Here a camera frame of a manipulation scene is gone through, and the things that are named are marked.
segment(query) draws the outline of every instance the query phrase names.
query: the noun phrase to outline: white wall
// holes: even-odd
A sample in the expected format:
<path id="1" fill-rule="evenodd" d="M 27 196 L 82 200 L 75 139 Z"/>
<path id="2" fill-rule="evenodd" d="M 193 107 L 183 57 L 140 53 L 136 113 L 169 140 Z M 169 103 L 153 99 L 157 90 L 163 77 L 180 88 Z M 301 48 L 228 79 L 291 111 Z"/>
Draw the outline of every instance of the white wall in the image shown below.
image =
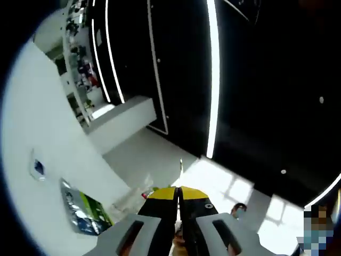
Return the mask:
<path id="1" fill-rule="evenodd" d="M 77 122 L 55 64 L 29 42 L 8 80 L 2 124 L 4 176 L 16 212 L 47 255 L 83 255 L 96 237 L 76 234 L 67 220 L 59 187 L 73 186 L 109 207 L 128 192 Z M 35 148 L 47 180 L 29 174 Z"/>
<path id="2" fill-rule="evenodd" d="M 67 11 L 59 9 L 50 14 L 36 30 L 34 42 L 43 52 L 50 51 L 62 42 L 62 30 L 60 28 L 65 25 L 66 17 Z"/>
<path id="3" fill-rule="evenodd" d="M 186 170 L 197 158 L 156 133 L 142 129 L 103 156 L 130 186 L 150 178 L 157 187 L 171 185 L 180 175 L 180 158 Z"/>
<path id="4" fill-rule="evenodd" d="M 86 132 L 104 155 L 155 119 L 153 100 L 136 96 L 95 119 Z"/>

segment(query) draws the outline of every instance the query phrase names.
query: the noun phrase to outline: small white object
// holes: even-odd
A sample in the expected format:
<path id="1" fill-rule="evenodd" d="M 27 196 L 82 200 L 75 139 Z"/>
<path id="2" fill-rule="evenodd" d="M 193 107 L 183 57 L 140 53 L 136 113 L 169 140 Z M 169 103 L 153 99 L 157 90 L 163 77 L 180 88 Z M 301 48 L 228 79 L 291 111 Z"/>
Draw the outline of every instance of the small white object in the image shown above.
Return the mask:
<path id="1" fill-rule="evenodd" d="M 205 208 L 212 209 L 213 208 L 213 204 L 205 204 Z"/>

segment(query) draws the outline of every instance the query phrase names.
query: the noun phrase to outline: ceiling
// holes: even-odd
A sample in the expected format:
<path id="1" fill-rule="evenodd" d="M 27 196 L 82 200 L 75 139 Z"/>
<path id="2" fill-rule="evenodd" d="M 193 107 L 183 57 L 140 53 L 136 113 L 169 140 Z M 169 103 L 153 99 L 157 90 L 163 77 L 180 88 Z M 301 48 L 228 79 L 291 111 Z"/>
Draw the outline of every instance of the ceiling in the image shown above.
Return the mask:
<path id="1" fill-rule="evenodd" d="M 215 1 L 220 94 L 213 160 L 254 182 L 256 189 L 304 206 L 341 170 L 337 8 L 329 5 L 332 1 L 262 0 L 260 8 L 242 2 L 240 10 L 249 21 L 225 1 Z M 239 6 L 238 1 L 231 3 Z M 104 6 L 104 0 L 96 0 L 91 16 L 96 18 L 95 30 L 101 31 L 104 80 L 118 104 L 105 50 Z M 194 155 L 205 155 L 212 78 L 207 2 L 151 0 L 150 6 L 168 125 L 168 134 L 160 135 Z M 147 2 L 111 1 L 108 12 L 123 95 L 152 97 L 158 117 L 152 126 L 166 131 Z"/>

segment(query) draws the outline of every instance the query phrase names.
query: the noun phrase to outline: sticker on wall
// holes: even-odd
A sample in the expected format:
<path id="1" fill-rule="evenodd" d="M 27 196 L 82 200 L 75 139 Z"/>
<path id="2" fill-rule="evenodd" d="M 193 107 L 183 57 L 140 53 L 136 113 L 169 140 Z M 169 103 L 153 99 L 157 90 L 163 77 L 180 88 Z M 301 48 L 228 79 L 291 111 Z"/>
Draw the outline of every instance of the sticker on wall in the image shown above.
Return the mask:
<path id="1" fill-rule="evenodd" d="M 77 233 L 98 236 L 113 225 L 103 205 L 61 179 L 66 213 Z"/>
<path id="2" fill-rule="evenodd" d="M 41 162 L 41 159 L 37 156 L 37 153 L 34 149 L 31 151 L 30 155 L 30 166 L 29 166 L 29 172 L 31 176 L 38 181 L 44 181 L 45 180 L 45 166 L 43 162 Z"/>

